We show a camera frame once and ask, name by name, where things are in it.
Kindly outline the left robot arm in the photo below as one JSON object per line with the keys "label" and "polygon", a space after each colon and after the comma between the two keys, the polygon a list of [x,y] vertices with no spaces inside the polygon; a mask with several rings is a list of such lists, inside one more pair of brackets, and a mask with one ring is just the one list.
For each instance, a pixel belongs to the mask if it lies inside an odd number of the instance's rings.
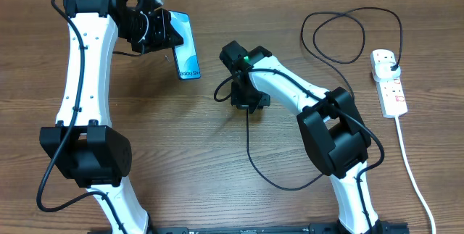
{"label": "left robot arm", "polygon": [[57,12],[67,21],[70,53],[65,92],[53,126],[39,141],[67,179],[94,197],[111,233],[154,233],[129,178],[130,141],[112,127],[109,80],[117,39],[131,55],[171,49],[181,80],[200,77],[189,16],[168,11],[165,0],[63,0]]}

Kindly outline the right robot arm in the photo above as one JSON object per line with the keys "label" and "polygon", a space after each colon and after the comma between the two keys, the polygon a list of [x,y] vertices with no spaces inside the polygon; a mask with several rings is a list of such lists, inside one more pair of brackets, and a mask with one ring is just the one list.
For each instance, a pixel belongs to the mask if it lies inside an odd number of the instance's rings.
{"label": "right robot arm", "polygon": [[247,51],[232,41],[222,48],[220,60],[231,73],[232,105],[251,114],[275,99],[296,116],[310,161],[331,179],[339,231],[377,233],[379,219],[365,179],[375,137],[351,95],[343,88],[329,91],[308,83],[261,46]]}

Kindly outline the blue Samsung Galaxy smartphone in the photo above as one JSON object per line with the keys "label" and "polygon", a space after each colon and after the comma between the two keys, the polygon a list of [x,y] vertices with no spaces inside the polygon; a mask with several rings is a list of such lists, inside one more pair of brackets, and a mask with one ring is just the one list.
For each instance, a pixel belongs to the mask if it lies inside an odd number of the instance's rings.
{"label": "blue Samsung Galaxy smartphone", "polygon": [[173,48],[178,78],[180,80],[200,79],[201,72],[196,54],[196,46],[191,29],[190,18],[186,13],[170,11],[170,24],[182,37],[183,43]]}

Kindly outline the white charger plug adapter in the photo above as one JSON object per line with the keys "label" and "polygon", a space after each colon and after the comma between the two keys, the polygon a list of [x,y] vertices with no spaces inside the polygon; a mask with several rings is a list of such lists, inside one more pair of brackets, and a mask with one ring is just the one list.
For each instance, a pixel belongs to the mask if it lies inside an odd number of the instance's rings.
{"label": "white charger plug adapter", "polygon": [[399,66],[390,63],[377,63],[373,66],[373,79],[376,82],[386,82],[399,78],[401,74],[401,68]]}

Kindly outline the white power strip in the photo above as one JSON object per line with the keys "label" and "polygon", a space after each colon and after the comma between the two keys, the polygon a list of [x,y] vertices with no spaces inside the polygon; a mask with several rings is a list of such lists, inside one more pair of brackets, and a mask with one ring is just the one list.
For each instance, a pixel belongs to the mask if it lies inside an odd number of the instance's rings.
{"label": "white power strip", "polygon": [[[372,51],[370,61],[372,74],[373,66],[377,63],[390,63],[391,66],[396,65],[394,53],[386,49]],[[383,117],[395,118],[407,112],[407,104],[400,77],[386,82],[376,82],[376,89]]]}

